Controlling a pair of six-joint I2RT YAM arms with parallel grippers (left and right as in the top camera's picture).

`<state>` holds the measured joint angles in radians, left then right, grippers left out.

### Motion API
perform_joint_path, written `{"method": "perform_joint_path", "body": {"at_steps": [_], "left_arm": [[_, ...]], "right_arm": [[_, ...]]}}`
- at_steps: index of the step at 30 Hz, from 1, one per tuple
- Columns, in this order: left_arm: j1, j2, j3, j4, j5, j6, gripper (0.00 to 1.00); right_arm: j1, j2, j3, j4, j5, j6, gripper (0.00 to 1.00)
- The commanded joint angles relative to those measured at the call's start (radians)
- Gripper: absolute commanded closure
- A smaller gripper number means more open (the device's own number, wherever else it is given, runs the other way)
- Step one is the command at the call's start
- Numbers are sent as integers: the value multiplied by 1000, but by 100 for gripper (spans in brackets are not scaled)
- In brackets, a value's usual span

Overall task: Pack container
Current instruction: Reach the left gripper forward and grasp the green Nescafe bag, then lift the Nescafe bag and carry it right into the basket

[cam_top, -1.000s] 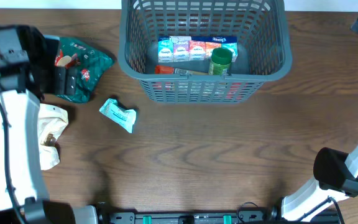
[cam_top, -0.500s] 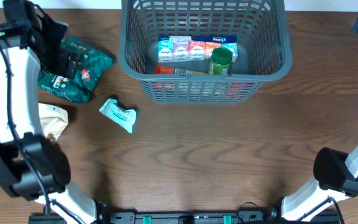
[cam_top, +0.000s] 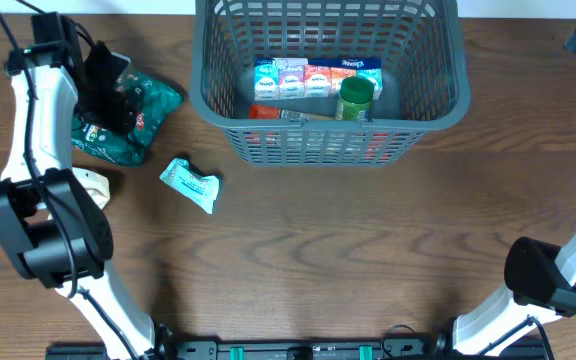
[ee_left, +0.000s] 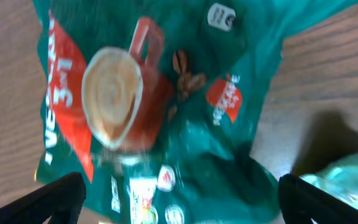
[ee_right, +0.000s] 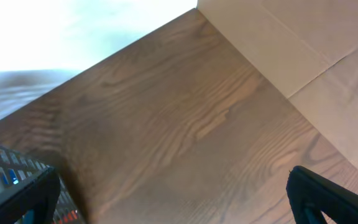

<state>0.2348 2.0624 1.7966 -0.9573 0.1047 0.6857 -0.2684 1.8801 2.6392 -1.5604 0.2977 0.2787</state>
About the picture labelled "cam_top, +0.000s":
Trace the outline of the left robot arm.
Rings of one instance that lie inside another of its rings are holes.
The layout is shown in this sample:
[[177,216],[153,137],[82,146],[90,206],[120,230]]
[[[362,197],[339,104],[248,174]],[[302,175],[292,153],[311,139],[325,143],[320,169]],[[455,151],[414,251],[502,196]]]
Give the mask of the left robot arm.
[[134,111],[116,82],[129,65],[57,12],[31,17],[34,42],[14,44],[4,71],[16,101],[14,138],[0,180],[0,244],[25,279],[57,291],[84,315],[110,359],[162,359],[165,347],[112,264],[111,227],[72,168],[74,115],[127,134]]

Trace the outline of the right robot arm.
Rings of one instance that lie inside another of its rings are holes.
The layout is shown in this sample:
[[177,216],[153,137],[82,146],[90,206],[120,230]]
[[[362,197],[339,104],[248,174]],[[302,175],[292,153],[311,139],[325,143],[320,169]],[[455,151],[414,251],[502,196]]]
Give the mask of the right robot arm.
[[576,315],[576,234],[563,247],[529,237],[511,246],[504,283],[473,311],[453,322],[450,347],[461,356],[499,356],[533,329]]

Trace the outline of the green snack bag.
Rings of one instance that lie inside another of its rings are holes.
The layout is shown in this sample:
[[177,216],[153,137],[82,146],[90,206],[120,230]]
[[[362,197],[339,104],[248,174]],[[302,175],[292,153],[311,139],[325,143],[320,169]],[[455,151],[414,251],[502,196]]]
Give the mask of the green snack bag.
[[166,117],[183,103],[183,96],[132,66],[124,79],[116,80],[114,89],[128,96],[136,116],[134,129],[119,135],[74,115],[71,143],[74,148],[110,163],[139,166],[146,160]]

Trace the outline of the blue tissue multipack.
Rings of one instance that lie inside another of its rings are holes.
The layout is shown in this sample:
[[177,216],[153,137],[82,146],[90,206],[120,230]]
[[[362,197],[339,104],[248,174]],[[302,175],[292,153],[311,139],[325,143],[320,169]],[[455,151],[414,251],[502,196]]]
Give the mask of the blue tissue multipack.
[[291,100],[333,97],[342,81],[362,77],[373,83],[373,99],[383,90],[379,58],[261,58],[253,70],[254,99]]

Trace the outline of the green lid jar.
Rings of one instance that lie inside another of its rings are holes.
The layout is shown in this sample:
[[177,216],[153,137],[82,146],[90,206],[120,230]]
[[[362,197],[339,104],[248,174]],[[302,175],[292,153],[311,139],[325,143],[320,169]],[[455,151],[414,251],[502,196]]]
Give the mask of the green lid jar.
[[348,77],[341,82],[335,118],[365,121],[374,97],[374,84],[364,77]]

